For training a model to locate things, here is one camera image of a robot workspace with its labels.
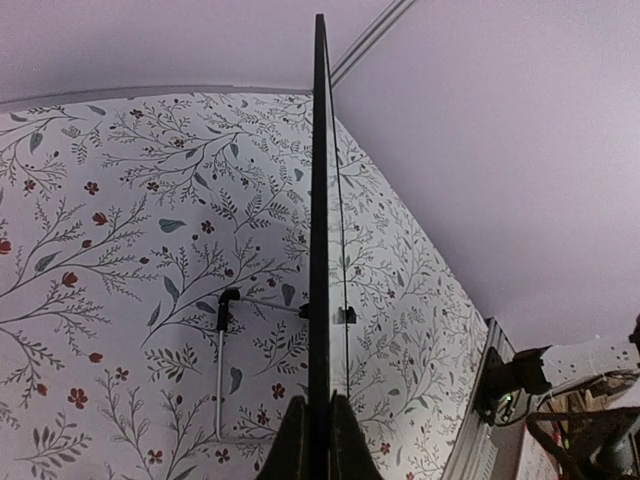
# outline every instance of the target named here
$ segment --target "black clamp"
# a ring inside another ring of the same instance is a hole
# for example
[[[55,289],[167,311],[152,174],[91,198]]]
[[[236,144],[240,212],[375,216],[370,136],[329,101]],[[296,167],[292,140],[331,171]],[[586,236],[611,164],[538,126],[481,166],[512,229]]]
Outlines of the black clamp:
[[[342,307],[339,307],[338,321],[336,322],[336,324],[337,325],[354,324],[356,323],[357,318],[358,316],[356,315],[356,311],[353,309],[353,307],[347,307],[346,310]]]
[[[240,300],[240,290],[228,288],[218,298],[218,323],[216,325],[218,332],[226,332],[229,327],[229,302],[231,300]]]

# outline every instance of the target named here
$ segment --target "floral wallpaper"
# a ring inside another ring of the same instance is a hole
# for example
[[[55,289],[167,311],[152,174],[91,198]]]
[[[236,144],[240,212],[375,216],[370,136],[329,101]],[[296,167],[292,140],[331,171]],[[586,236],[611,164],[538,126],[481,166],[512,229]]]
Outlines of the floral wallpaper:
[[[306,391],[306,320],[233,303],[216,398],[217,296],[307,301],[311,103],[181,94],[0,117],[0,480],[255,476],[268,445],[234,442],[271,438]],[[341,126],[338,147],[336,262],[358,323],[334,383],[386,478],[439,478],[485,329]]]
[[[385,478],[436,480],[469,402],[487,328],[424,231],[338,128],[349,359],[334,382]]]

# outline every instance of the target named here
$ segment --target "ceiling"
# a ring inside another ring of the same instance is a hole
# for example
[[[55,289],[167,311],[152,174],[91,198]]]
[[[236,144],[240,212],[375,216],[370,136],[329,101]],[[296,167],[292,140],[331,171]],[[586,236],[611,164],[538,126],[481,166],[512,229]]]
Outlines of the ceiling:
[[[314,16],[336,59],[391,0],[5,0],[0,103],[86,90],[311,90]]]
[[[0,103],[166,85],[311,86],[390,0],[4,2]],[[419,0],[338,117],[518,348],[640,311],[640,3]]]

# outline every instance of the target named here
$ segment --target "white cable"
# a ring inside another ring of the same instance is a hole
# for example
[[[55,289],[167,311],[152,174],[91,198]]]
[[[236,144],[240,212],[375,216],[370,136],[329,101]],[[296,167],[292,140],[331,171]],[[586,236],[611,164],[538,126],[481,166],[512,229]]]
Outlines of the white cable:
[[[216,440],[231,445],[268,445],[271,438],[224,438],[222,435],[222,366],[224,352],[224,330],[218,332],[218,378],[216,379]]]
[[[267,302],[251,297],[240,297],[241,302],[263,305],[265,307],[284,310],[291,313],[300,313],[299,308],[287,307],[277,303]],[[224,438],[222,435],[222,367],[224,364],[224,330],[218,332],[218,378],[216,379],[216,440],[220,443],[231,445],[269,445],[273,443],[273,438]]]

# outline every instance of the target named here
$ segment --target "cable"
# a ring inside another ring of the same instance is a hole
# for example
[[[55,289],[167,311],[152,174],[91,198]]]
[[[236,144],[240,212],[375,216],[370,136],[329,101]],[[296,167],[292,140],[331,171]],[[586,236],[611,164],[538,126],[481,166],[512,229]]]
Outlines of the cable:
[[[498,428],[510,427],[512,425],[515,425],[516,423],[521,422],[525,418],[527,418],[527,415],[529,415],[529,413],[531,413],[531,403],[533,402],[533,397],[534,397],[533,395],[529,395],[529,398],[527,398],[527,408],[524,411],[524,413],[522,413],[520,416],[518,416],[516,418],[512,418],[511,420],[509,420],[508,422],[505,422],[505,423],[497,423],[496,422],[494,424],[494,427],[498,427]]]
[[[607,372],[607,373],[604,374],[604,376],[605,377],[609,377],[609,378],[616,378],[616,377],[623,377],[623,378],[631,377],[631,378],[633,378],[633,377],[637,377],[636,375],[629,374],[626,371],[625,372]],[[583,381],[583,382],[581,382],[581,383],[579,383],[577,385],[574,385],[572,387],[568,387],[568,388],[566,388],[564,390],[559,390],[558,392],[553,392],[553,390],[552,390],[550,392],[547,392],[540,399],[540,401],[536,405],[535,410],[536,411],[540,410],[540,407],[549,398],[552,398],[552,397],[555,397],[555,396],[559,396],[559,395],[567,395],[567,394],[575,392],[577,390],[582,390],[582,389],[588,388],[592,383],[600,380],[601,378],[602,378],[602,375],[598,375],[596,377],[591,377],[591,378],[589,378],[589,379],[587,379],[587,380],[585,380],[585,381]],[[518,393],[518,398],[516,399],[516,404],[515,404],[516,406],[517,406],[517,403],[519,403],[519,401],[520,401],[521,392],[522,392],[522,390],[520,390],[519,393]],[[496,426],[498,428],[510,427],[510,426],[515,425],[516,423],[521,422],[522,420],[524,420],[527,417],[527,415],[529,415],[531,413],[531,404],[533,402],[533,397],[534,397],[533,395],[529,395],[529,398],[527,399],[527,408],[526,408],[525,412],[522,413],[520,416],[518,416],[517,418],[511,419],[511,420],[509,420],[508,422],[505,422],[505,423],[495,423],[494,426]]]

